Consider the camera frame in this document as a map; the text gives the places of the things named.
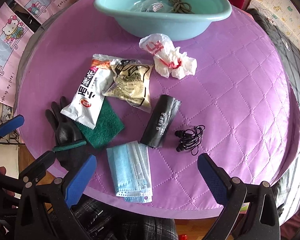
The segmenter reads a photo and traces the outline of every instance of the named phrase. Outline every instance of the wooden floor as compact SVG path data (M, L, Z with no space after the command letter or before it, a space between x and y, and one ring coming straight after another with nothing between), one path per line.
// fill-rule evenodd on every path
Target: wooden floor
M31 155L25 145L19 146L18 161L19 172L23 171L29 164L34 161L34 157ZM48 184L51 183L53 179L54 176L47 172L47 175L38 184ZM188 240L201 240L209 231L215 220L216 218L193 220L175 219L175 222L178 235L185 234L187 235Z

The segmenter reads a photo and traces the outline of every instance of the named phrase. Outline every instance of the wall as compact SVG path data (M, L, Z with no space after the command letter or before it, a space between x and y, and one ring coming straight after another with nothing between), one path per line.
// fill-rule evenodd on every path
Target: wall
M300 14L290 0L252 0L258 8L300 49Z

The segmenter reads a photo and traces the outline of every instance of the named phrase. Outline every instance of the purple table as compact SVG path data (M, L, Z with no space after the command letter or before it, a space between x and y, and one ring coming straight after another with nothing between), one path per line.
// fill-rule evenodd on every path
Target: purple table
M79 0L47 30L34 51L19 91L18 114L25 118L21 137L37 158L54 146L45 109L61 95L71 99L95 53L151 59L139 39L122 30L111 17L96 11L94 0ZM125 202L114 194L106 151L94 151L97 170L85 194L137 213L180 219L219 215L199 171L197 156L177 153L175 130L204 124L200 153L207 152L231 177L246 183L274 182L282 172L291 141L291 96L277 52L269 37L247 15L215 22L198 37L175 42L198 61L195 76L181 81L150 76L151 105L161 94L182 101L163 148L149 149L153 202ZM139 140L150 114L125 101L108 98L125 129L110 146ZM49 171L64 176L56 162Z

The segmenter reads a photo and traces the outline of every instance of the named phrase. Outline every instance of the plaid fabric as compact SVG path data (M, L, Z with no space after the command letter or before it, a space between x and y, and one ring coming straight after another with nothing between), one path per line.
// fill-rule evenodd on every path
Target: plaid fabric
M155 218L118 209L82 195L72 211L93 240L178 240L173 219ZM60 237L54 212L50 219Z
M299 49L265 16L255 9L248 10L255 21L265 30L274 43L281 57L300 108L300 51ZM277 207L283 208L279 218L283 224L292 217L300 207L300 153L292 162L281 179L272 187Z

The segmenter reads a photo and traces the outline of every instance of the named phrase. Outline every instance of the blue surgical mask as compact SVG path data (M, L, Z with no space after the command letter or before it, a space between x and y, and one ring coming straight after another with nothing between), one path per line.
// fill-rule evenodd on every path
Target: blue surgical mask
M116 196L125 201L152 201L152 184L148 148L137 141L107 148Z

